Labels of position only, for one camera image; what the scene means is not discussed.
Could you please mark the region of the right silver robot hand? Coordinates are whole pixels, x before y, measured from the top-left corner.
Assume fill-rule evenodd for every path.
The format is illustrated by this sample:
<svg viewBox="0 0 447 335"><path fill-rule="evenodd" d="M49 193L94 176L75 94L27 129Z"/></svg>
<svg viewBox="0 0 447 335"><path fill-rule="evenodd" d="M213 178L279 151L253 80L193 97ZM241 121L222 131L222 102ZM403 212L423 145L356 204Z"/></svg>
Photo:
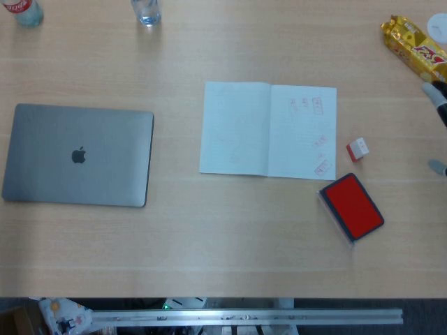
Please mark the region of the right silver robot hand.
<svg viewBox="0 0 447 335"><path fill-rule="evenodd" d="M424 82L422 85L422 90L431 100L433 106L435 107L437 114L439 115L441 121L446 126L446 97L443 91L439 89L441 82L435 82L434 84L429 82ZM446 164L442 163L437 159L430 159L428 161L428 166L430 169L437 174L445 177L446 176Z"/></svg>

